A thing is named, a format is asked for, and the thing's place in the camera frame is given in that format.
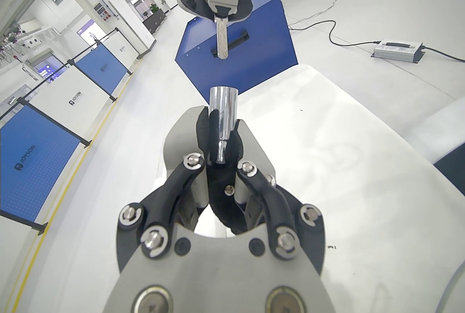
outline barrier stand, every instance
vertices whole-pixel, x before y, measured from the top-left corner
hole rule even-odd
[[[68,128],[66,128],[64,125],[60,124],[59,122],[57,122],[56,120],[53,120],[50,116],[48,116],[47,114],[43,113],[40,109],[36,108],[35,106],[33,106],[32,104],[30,104],[30,102],[28,102],[26,99],[24,99],[23,97],[18,97],[18,99],[16,100],[19,104],[21,105],[24,105],[25,107],[30,107],[30,109],[32,109],[33,111],[37,112],[38,114],[40,114],[42,117],[44,117],[45,119],[47,119],[48,121],[50,122],[53,122],[53,124],[55,124],[57,127],[60,127],[61,129],[63,129],[64,131],[68,132],[69,134],[71,134],[71,136],[75,137],[76,139],[78,139],[82,144],[84,144],[86,147],[88,147],[90,145],[90,143],[92,142],[92,140],[90,141],[87,141],[86,139],[84,139],[83,137],[79,136],[78,134],[75,134],[73,131],[69,130]]]
[[[27,225],[27,226],[31,227],[33,230],[37,230],[39,232],[37,234],[38,236],[40,236],[42,233],[45,232],[45,228],[48,225],[48,222],[41,225],[41,224],[38,224],[37,222],[26,220],[26,219],[23,219],[22,217],[15,216],[15,215],[13,215],[11,213],[5,212],[4,210],[0,210],[0,216],[6,217],[7,219],[10,219],[10,220],[13,220],[13,221],[16,221],[16,222],[19,222],[20,224],[23,224],[23,225]]]
[[[61,67],[59,67],[55,72],[58,72],[60,70],[62,70],[63,68],[65,68],[68,64],[71,65],[71,66],[75,66],[78,71],[80,71],[80,73],[82,73],[84,76],[86,76],[89,80],[91,80],[97,87],[99,87],[101,90],[103,90],[107,95],[108,97],[113,101],[115,102],[116,101],[116,98],[113,97],[110,93],[108,93],[108,91],[106,91],[101,85],[99,85],[97,82],[95,82],[94,79],[92,79],[88,74],[86,74],[86,72],[84,72],[80,67],[77,66],[75,60],[80,56],[82,55],[83,53],[85,53],[86,51],[88,51],[89,49],[95,47],[95,46],[99,46],[100,44],[102,44],[102,41],[105,41],[106,39],[108,39],[108,36],[110,36],[113,32],[120,32],[120,30],[118,28],[115,28],[114,30],[112,30],[110,33],[106,34],[103,38],[101,38],[100,40],[96,40],[96,43],[94,43],[93,45],[90,45],[88,48],[86,48],[85,50],[83,50],[82,52],[80,52],[79,54],[77,54],[75,57],[73,57],[72,59],[69,59],[67,62],[65,62]],[[129,43],[129,45],[134,48],[134,46],[131,44],[131,42],[121,33],[121,35],[124,37],[124,39],[126,39],[126,41]],[[121,64],[125,71],[129,74],[129,75],[132,75],[132,72],[126,68],[126,66],[113,54],[110,52],[110,54],[119,62],[119,64]],[[78,134],[76,134],[75,132],[72,132],[70,129],[68,129],[67,127],[65,127],[64,125],[62,125],[61,123],[57,122],[56,120],[54,120],[52,117],[50,117],[49,115],[45,114],[44,112],[42,112],[40,109],[38,109],[37,107],[35,107],[34,105],[30,104],[30,102],[27,99],[27,97],[32,94],[37,88],[39,88],[41,85],[43,85],[45,82],[47,82],[47,80],[49,79],[49,77],[45,77],[40,83],[38,83],[34,88],[32,88],[27,94],[25,94],[23,97],[18,97],[16,99],[16,102],[15,104],[13,104],[13,106],[11,106],[4,114],[0,115],[0,121],[7,115],[9,114],[13,109],[15,109],[17,106],[19,105],[22,105],[22,106],[25,106],[25,107],[28,107],[30,108],[31,110],[35,111],[37,114],[39,114],[41,117],[47,119],[48,121],[52,122],[53,124],[55,124],[57,127],[59,127],[60,129],[62,129],[63,131],[67,132],[68,134],[70,134],[71,136],[73,136],[75,139],[79,140],[80,143],[82,143],[85,147],[88,147],[90,144],[91,144],[91,140],[90,141],[87,141],[86,139],[84,139],[83,137],[79,136]],[[1,217],[5,217],[7,219],[10,219],[10,220],[13,220],[13,221],[16,221],[20,224],[23,224],[23,225],[27,225],[29,227],[31,227],[32,229],[34,230],[37,230],[38,231],[38,235],[41,235],[42,233],[45,232],[45,229],[48,225],[48,222],[46,222],[45,224],[39,224],[39,223],[36,223],[34,221],[31,221],[31,220],[28,220],[26,218],[23,218],[23,217],[19,217],[19,216],[16,216],[16,215],[13,215],[12,213],[10,212],[6,212],[4,210],[0,210],[0,216]]]
[[[124,33],[122,33],[122,32],[118,29],[118,27],[115,27],[114,30],[115,30],[116,32],[121,33],[121,36],[123,36],[123,38],[126,39],[126,41],[129,43],[129,45],[130,45],[131,47],[133,47],[134,51],[139,52],[139,51],[133,46],[133,44],[128,40],[128,38],[127,38],[126,36],[124,36]],[[137,56],[136,59],[137,59],[137,60],[140,60],[141,57],[142,57],[142,55],[139,54],[139,56]]]
[[[104,92],[108,95],[108,97],[110,98],[110,100],[111,100],[112,102],[115,102],[116,99],[117,99],[117,97],[113,97],[112,94],[110,94],[110,93],[108,93],[107,91],[105,91],[105,89],[103,89],[103,87],[102,87],[100,84],[98,84],[94,79],[92,79],[88,74],[86,74],[86,72],[84,72],[81,68],[79,68],[79,67],[77,66],[77,64],[74,62],[74,59],[75,59],[75,58],[68,60],[67,63],[68,63],[69,65],[75,66],[76,69],[77,69],[80,73],[82,73],[84,76],[86,76],[91,82],[93,82],[93,83],[94,83],[97,87],[99,87],[102,91],[104,91]]]

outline metal key blade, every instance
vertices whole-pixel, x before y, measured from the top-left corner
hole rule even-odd
[[[215,23],[218,57],[224,60],[228,57],[228,18],[215,16]]]

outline electrical panel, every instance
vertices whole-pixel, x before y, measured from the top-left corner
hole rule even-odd
[[[112,17],[108,9],[101,3],[97,3],[93,9],[95,9],[103,21],[107,21],[110,17]]]

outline power adapter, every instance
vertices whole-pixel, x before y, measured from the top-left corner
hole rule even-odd
[[[372,57],[417,63],[424,54],[423,43],[419,41],[384,39],[375,47]]]

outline yellow floor line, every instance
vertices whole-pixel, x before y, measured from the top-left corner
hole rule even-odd
[[[133,74],[135,73],[135,71],[137,71],[137,69],[139,68],[140,64],[141,64],[141,61],[138,62],[136,68],[135,68],[134,71],[133,71]],[[123,94],[124,90],[126,89],[126,86],[129,84],[129,81],[132,79],[133,74],[132,74],[131,76],[129,76],[129,78],[128,78],[126,84],[125,84],[125,85],[123,86],[123,88],[121,89],[121,92],[120,92],[120,95],[119,95],[119,96],[121,96],[121,95]],[[103,125],[105,124],[105,122],[106,122],[106,120],[108,119],[109,115],[110,115],[111,112],[113,111],[113,108],[114,108],[115,104],[116,104],[116,102],[114,102],[114,103],[111,105],[110,110],[109,110],[108,113],[106,114],[105,118],[104,118],[103,121],[102,121],[102,124],[100,125],[100,127],[99,127],[98,130],[97,130],[97,132],[95,133],[95,136],[94,136],[94,138],[93,138],[93,141],[97,138],[98,134],[100,133],[100,131],[101,131]],[[71,178],[69,179],[68,184],[67,184],[66,187],[65,187],[65,190],[64,190],[64,192],[63,192],[63,195],[61,195],[60,200],[58,201],[58,204],[57,204],[55,210],[53,211],[52,215],[50,216],[50,219],[48,220],[48,225],[47,225],[47,227],[45,228],[44,233],[40,236],[40,241],[39,241],[39,243],[37,244],[37,248],[36,248],[36,250],[35,250],[35,252],[34,252],[34,255],[32,256],[31,263],[30,263],[29,266],[28,266],[28,269],[27,269],[27,271],[26,271],[26,273],[25,273],[25,275],[24,275],[23,281],[22,281],[21,286],[20,286],[20,289],[19,289],[19,291],[18,291],[18,295],[16,296],[16,300],[15,300],[15,304],[13,305],[12,313],[15,313],[15,312],[16,312],[16,309],[18,308],[18,304],[19,304],[19,302],[20,302],[21,295],[22,295],[22,293],[23,293],[23,291],[24,291],[24,287],[25,287],[25,285],[26,285],[26,283],[27,283],[27,281],[28,281],[29,274],[31,273],[31,270],[32,270],[32,267],[33,267],[33,265],[34,265],[35,259],[37,258],[37,255],[38,255],[38,253],[39,253],[40,247],[42,246],[42,242],[44,241],[44,238],[45,238],[45,236],[46,236],[46,234],[47,234],[47,232],[48,232],[48,228],[50,228],[50,225],[51,225],[53,219],[55,218],[55,215],[56,215],[56,213],[57,213],[57,211],[58,211],[58,208],[60,207],[61,202],[62,202],[63,199],[65,198],[65,195],[66,195],[66,193],[68,192],[68,189],[69,189],[71,183],[73,182],[75,175],[77,174],[79,168],[81,167],[81,164],[83,163],[83,161],[84,161],[86,155],[88,154],[89,149],[90,149],[90,147],[91,147],[92,144],[93,144],[93,141],[90,143],[90,145],[89,145],[88,148],[86,149],[86,152],[84,152],[83,156],[81,157],[81,159],[80,159],[80,161],[79,161],[79,164],[77,165],[76,169],[74,170],[74,173],[71,175]],[[33,242],[32,245],[30,246],[29,251],[28,251],[28,255],[26,256],[26,259],[24,260],[23,265],[21,266],[20,273],[19,273],[19,275],[18,275],[18,278],[16,279],[15,286],[13,287],[13,291],[12,291],[12,293],[10,294],[10,297],[8,298],[8,303],[7,303],[7,306],[6,306],[6,308],[5,308],[4,313],[6,313],[7,310],[8,310],[8,306],[10,305],[10,300],[11,300],[13,294],[15,293],[16,285],[17,285],[17,283],[18,283],[18,281],[19,281],[21,272],[22,272],[23,267],[24,267],[24,265],[25,265],[25,263],[26,263],[26,261],[27,261],[27,259],[28,259],[28,257],[29,257],[29,253],[30,253],[30,251],[31,251],[31,249],[32,249],[32,247],[33,247],[34,242]]]

